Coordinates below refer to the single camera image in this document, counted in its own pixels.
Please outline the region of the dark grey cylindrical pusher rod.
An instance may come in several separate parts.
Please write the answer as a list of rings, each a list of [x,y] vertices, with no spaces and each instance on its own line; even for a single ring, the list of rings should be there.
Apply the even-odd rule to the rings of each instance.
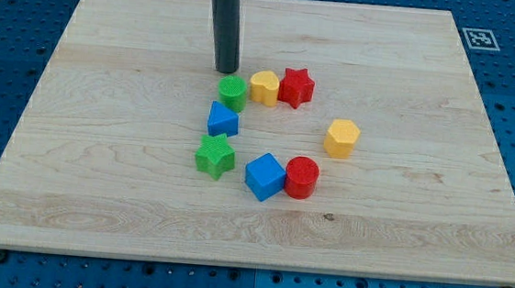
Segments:
[[[221,73],[234,73],[240,61],[241,0],[211,0],[215,67]]]

